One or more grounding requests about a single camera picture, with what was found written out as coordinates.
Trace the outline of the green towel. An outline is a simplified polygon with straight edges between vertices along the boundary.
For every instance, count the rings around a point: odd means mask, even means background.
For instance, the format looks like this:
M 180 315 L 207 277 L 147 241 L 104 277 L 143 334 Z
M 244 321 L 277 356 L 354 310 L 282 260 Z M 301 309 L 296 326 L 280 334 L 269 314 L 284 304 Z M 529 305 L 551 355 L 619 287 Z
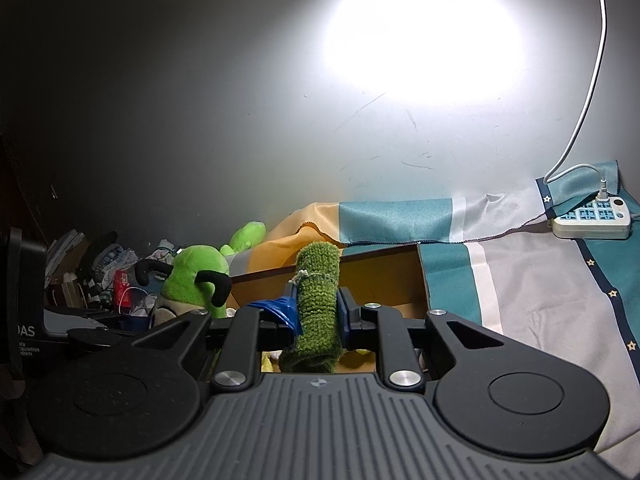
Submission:
M 340 250 L 328 242 L 313 242 L 296 259 L 293 283 L 302 333 L 279 356 L 282 373 L 330 374 L 343 353 L 337 328 L 336 294 L 340 280 Z

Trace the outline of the green pea plush toy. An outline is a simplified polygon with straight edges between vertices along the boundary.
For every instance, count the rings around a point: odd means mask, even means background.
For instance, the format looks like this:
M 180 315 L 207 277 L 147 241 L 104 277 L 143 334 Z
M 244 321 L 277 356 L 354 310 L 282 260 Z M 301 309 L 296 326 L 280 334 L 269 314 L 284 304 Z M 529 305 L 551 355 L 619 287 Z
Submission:
M 215 247 L 193 245 L 179 252 L 172 263 L 143 259 L 134 265 L 139 285 L 149 284 L 151 273 L 166 278 L 152 309 L 153 327 L 194 310 L 206 311 L 211 318 L 227 317 L 230 270 Z

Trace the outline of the black cardboard box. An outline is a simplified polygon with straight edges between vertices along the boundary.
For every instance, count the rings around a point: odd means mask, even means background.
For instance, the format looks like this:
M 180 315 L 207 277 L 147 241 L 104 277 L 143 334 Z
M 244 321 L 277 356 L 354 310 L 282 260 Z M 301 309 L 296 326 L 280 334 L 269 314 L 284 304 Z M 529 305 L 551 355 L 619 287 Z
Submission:
M 295 273 L 296 263 L 280 269 L 247 273 L 232 278 L 231 296 L 238 305 L 234 314 L 240 307 L 251 301 L 271 300 L 280 297 L 286 284 L 295 285 L 293 283 Z M 340 287 L 346 287 L 352 293 L 358 306 L 368 302 L 376 302 L 398 310 L 405 319 L 414 348 L 417 349 L 423 344 L 426 330 L 427 300 L 418 248 L 405 245 L 376 250 L 375 252 L 360 252 L 356 255 L 346 255 L 340 252 L 338 288 Z M 227 335 L 229 326 L 230 318 L 221 318 L 210 323 L 213 340 L 219 348 L 224 344 L 224 337 Z M 340 367 L 343 354 L 357 351 L 348 351 L 343 348 L 334 373 L 282 373 L 278 368 L 277 376 L 278 378 L 293 376 L 303 382 L 309 382 L 314 388 L 322 388 L 329 385 L 334 375 L 349 375 L 352 372 L 362 373 L 364 371 L 360 364 L 347 368 Z M 380 382 L 375 367 L 369 373 Z M 248 389 L 221 390 L 240 392 Z

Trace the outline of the red small packet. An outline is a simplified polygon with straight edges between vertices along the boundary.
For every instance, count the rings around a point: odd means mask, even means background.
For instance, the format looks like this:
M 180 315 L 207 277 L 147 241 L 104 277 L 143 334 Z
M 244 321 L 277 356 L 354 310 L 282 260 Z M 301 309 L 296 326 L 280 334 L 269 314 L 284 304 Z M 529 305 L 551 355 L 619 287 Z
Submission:
M 129 291 L 129 278 L 126 270 L 117 270 L 114 273 L 114 304 L 122 312 L 124 309 L 131 308 L 131 297 Z

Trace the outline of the green frog plush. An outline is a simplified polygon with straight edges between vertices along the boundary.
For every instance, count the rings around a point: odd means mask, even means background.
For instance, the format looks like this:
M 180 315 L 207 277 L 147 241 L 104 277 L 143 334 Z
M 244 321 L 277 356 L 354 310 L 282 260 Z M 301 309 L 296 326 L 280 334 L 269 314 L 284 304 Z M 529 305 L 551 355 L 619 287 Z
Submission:
M 247 222 L 245 226 L 239 228 L 231 237 L 228 244 L 224 244 L 219 249 L 221 255 L 228 257 L 245 252 L 262 243 L 266 237 L 266 226 L 259 221 Z

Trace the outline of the black white striped socks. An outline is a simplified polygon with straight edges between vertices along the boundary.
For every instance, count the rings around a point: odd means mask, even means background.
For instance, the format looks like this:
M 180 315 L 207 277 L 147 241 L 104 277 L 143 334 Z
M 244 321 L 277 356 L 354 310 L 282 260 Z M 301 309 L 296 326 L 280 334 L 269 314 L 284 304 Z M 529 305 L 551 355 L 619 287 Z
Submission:
M 113 283 L 116 271 L 127 270 L 137 261 L 136 252 L 122 247 L 118 234 L 110 231 L 90 243 L 81 259 L 82 275 L 107 289 Z

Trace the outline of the colour-block bed sheet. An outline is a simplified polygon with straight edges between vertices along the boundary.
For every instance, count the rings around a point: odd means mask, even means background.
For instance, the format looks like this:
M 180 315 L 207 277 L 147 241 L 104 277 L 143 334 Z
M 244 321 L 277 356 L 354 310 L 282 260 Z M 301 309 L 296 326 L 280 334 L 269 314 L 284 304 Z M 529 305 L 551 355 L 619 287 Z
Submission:
M 242 275 L 292 263 L 315 240 L 352 254 L 362 246 L 418 244 L 431 304 L 585 367 L 612 410 L 597 453 L 639 472 L 639 235 L 562 240 L 550 220 L 596 192 L 623 196 L 615 162 L 556 181 L 473 198 L 313 203 L 255 247 L 229 259 Z

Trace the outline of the white power strip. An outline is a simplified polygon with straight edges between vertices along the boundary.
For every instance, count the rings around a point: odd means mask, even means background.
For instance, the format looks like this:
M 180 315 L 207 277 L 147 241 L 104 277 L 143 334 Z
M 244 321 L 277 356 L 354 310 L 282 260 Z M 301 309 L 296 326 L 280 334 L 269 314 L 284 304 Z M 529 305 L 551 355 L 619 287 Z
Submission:
M 592 200 L 551 220 L 559 238 L 584 240 L 626 240 L 631 231 L 631 215 L 620 196 Z

